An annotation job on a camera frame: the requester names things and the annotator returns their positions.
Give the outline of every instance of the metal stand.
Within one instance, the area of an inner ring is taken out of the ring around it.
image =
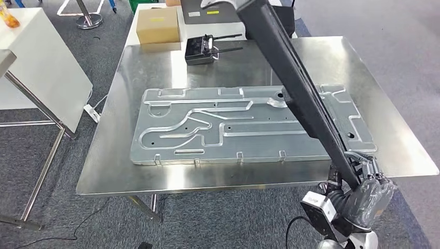
[[[42,172],[37,180],[37,183],[32,190],[31,197],[29,198],[29,201],[27,202],[27,205],[24,209],[23,214],[21,215],[20,219],[14,219],[12,217],[0,215],[0,222],[2,223],[8,223],[16,225],[20,228],[29,228],[33,230],[40,230],[42,229],[42,225],[29,222],[28,217],[32,210],[32,207],[35,203],[35,199],[38,196],[38,193],[41,189],[41,186],[43,185],[44,179],[46,178],[47,172],[49,171],[49,167],[52,163],[53,157],[55,156],[55,153],[57,152],[58,146],[61,143],[61,140],[63,138],[63,135],[66,134],[70,138],[75,138],[75,133],[73,133],[68,127],[66,127],[62,121],[55,116],[55,114],[49,110],[21,81],[19,81],[10,71],[7,71],[5,73],[5,77],[15,86],[17,87],[29,100],[31,100],[39,110],[43,112],[44,115],[46,115],[50,120],[44,120],[44,121],[25,121],[25,122],[5,122],[0,123],[0,127],[19,127],[19,126],[41,126],[41,125],[57,125],[58,128],[60,128],[60,131],[58,133],[58,136],[52,146],[52,149],[50,150],[49,156],[46,159],[46,162],[44,163]]]
[[[76,25],[78,26],[78,28],[83,30],[90,30],[101,25],[102,16],[100,14],[90,14],[86,6],[84,5],[83,0],[76,0],[76,2],[78,3],[78,6],[83,14],[82,17],[76,20]]]
[[[150,219],[155,222],[161,222],[162,219],[156,214],[156,200],[157,196],[152,196],[152,206],[149,208],[139,197],[137,196],[126,196],[139,210],[146,214]]]

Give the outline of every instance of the yellow label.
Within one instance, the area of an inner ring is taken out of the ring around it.
[[[165,18],[163,17],[152,17],[150,18],[150,22],[163,22]]]

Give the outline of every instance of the robotic arm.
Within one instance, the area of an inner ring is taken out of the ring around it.
[[[376,159],[347,151],[333,119],[302,64],[286,31],[267,0],[203,0],[201,7],[234,5],[262,54],[283,83],[287,106],[310,137],[319,139],[332,160],[325,195],[308,192],[301,201],[314,228],[325,236],[319,248],[377,248],[371,230],[390,202],[395,185],[380,171]],[[342,190],[342,180],[351,188]]]

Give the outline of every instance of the black cable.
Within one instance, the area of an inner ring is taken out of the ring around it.
[[[312,222],[311,222],[308,218],[305,218],[304,216],[296,216],[295,218],[293,218],[293,219],[289,222],[289,225],[287,226],[287,230],[286,230],[286,249],[288,249],[288,245],[287,245],[287,237],[288,237],[288,232],[289,232],[289,230],[290,230],[290,226],[292,226],[293,222],[295,222],[295,221],[297,221],[297,220],[299,220],[299,219],[303,219],[303,220],[307,221],[307,223],[309,223],[311,226],[313,226],[313,225],[312,225]]]
[[[105,203],[104,203],[99,209],[97,209],[95,212],[91,213],[89,216],[87,216],[87,218],[85,218],[83,221],[81,221],[81,223],[80,223],[80,224],[75,228],[75,230],[73,231],[73,238],[59,238],[59,237],[44,238],[44,239],[36,240],[36,241],[31,242],[31,243],[26,244],[26,245],[19,246],[19,247],[15,248],[15,249],[20,249],[20,248],[23,248],[23,247],[26,247],[26,246],[33,245],[33,244],[38,243],[38,242],[40,242],[40,241],[45,241],[45,240],[77,240],[78,237],[76,236],[76,231],[78,231],[79,227],[81,227],[81,225],[82,225],[84,222],[86,222],[90,217],[92,217],[93,215],[95,215],[95,214],[99,213],[101,210],[103,210],[103,209],[106,207],[106,205],[108,204],[108,201],[109,201],[109,200],[110,200],[110,198],[108,198],[108,199],[105,201]]]

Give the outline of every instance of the metal frame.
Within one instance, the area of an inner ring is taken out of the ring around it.
[[[15,55],[11,51],[7,51],[7,56],[9,57],[9,66],[14,62],[16,59]],[[33,223],[28,221],[29,214],[31,213],[32,207],[34,206],[35,199],[38,196],[38,193],[41,189],[41,186],[43,185],[44,179],[46,178],[47,172],[49,171],[50,165],[52,163],[52,160],[55,156],[55,153],[57,152],[57,149],[61,143],[61,140],[63,138],[63,135],[66,134],[71,139],[74,139],[76,134],[71,131],[67,126],[63,124],[63,122],[51,111],[48,107],[46,107],[38,98],[35,96],[19,79],[17,79],[9,70],[6,71],[5,77],[20,90],[29,100],[31,100],[37,108],[46,115],[50,120],[43,120],[43,121],[21,121],[21,122],[3,122],[0,123],[0,128],[3,127],[21,127],[21,126],[41,126],[41,125],[57,125],[57,127],[60,129],[58,132],[58,136],[52,146],[52,149],[50,150],[49,156],[47,157],[43,169],[41,171],[41,174],[37,180],[37,183],[32,190],[31,196],[29,200],[27,201],[27,205],[24,209],[23,214],[21,215],[20,219],[15,219],[12,217],[0,215],[0,222],[1,223],[7,223],[7,224],[13,224],[20,228],[29,228],[33,230],[40,230],[43,228],[42,225]]]
[[[100,14],[89,13],[86,6],[84,5],[83,0],[76,0],[76,2],[78,3],[79,9],[81,9],[81,12],[83,14],[82,17],[79,17],[78,20],[76,20],[76,25],[78,26],[78,28],[82,30],[90,30],[101,25],[102,16]]]
[[[126,196],[126,198],[133,203],[139,210],[141,210],[146,216],[148,216],[151,220],[155,222],[161,222],[162,218],[156,213],[156,203],[157,203],[157,195],[152,195],[151,206],[148,207],[145,202],[143,202],[137,196]]]
[[[81,13],[63,13],[64,9],[66,8],[67,4],[70,1],[71,0],[64,0],[63,4],[60,6],[60,8],[57,11],[57,15],[60,17],[80,17],[80,16],[83,16],[84,14],[82,12]],[[95,12],[91,12],[91,14],[99,14],[101,12],[103,4],[104,4],[104,0],[101,0],[97,10]]]

